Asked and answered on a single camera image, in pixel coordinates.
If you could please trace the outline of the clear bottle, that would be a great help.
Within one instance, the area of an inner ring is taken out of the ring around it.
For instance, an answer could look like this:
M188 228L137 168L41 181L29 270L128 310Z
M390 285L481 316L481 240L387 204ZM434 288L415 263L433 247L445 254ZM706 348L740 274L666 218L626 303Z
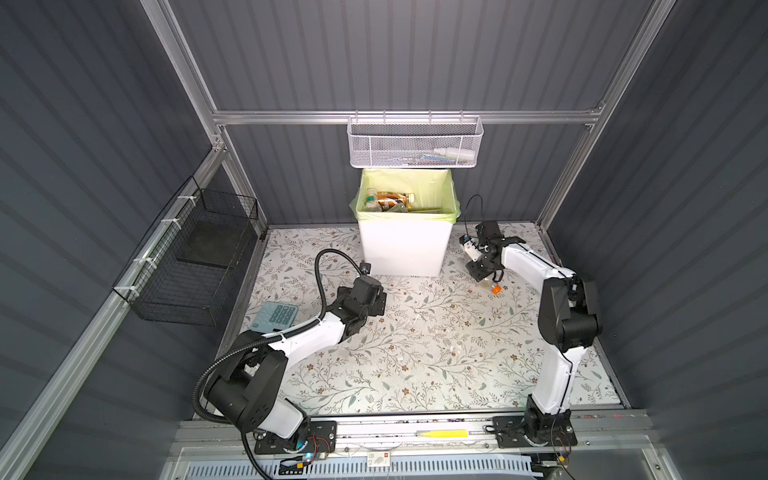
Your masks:
M364 209L366 212L382 212L382 206L378 200L378 193L375 189L367 190Z

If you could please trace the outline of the brown cola bottle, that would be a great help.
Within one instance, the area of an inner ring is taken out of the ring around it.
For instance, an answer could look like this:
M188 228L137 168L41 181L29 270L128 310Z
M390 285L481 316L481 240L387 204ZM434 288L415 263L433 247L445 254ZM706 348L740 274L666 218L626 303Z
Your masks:
M379 192L376 194L376 202L383 212L410 212L414 201L415 195L413 193Z

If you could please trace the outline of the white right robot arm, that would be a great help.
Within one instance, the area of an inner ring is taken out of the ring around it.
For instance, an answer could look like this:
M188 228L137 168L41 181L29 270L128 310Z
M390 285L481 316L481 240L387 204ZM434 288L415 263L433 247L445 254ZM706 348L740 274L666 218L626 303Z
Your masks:
M532 286L540 294L538 331L548 344L522 421L496 431L519 432L532 446L553 447L557 440L573 445L571 394L576 374L587 349L602 332L596 283L546 259L522 238L504 235L496 221L483 220L475 230L475 236L459 237L469 257L468 273L477 282L491 276L497 283L510 270Z

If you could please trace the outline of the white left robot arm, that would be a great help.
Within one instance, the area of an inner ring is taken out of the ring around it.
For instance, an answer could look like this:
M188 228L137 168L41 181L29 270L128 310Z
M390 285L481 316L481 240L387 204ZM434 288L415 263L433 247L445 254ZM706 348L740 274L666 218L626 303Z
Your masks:
M352 264L356 277L350 287L339 287L329 302L322 284L320 263L334 254ZM370 317L385 313L387 294L371 276L371 265L355 263L346 253L326 248L314 260L320 311L288 329L239 334L229 350L208 366L192 390L194 412L212 423L230 424L247 436L266 432L284 449L299 451L310 436L310 416L279 398L285 374L304 359L336 346L359 333Z

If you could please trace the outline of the white plastic trash bin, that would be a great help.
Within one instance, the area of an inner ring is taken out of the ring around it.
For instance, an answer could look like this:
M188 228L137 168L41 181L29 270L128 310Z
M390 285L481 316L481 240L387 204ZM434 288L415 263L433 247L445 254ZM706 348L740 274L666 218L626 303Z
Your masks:
M456 214L361 213L360 241L371 274L436 277L456 219Z

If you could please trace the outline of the green bin liner bag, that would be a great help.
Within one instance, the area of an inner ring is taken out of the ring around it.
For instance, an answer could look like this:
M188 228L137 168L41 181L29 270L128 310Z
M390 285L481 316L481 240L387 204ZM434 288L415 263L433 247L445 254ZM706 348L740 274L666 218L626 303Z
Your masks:
M411 210L368 210L370 190L409 197ZM461 214L453 176L447 169L363 169L360 187L349 207L359 222L404 220L455 224Z

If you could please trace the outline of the white tube in basket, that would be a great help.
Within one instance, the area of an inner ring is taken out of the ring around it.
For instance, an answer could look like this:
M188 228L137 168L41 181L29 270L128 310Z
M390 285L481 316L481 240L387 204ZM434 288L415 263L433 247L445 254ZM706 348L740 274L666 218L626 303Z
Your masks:
M435 148L433 153L436 156L451 159L456 162L472 163L476 161L477 153L471 149L462 149L455 147Z

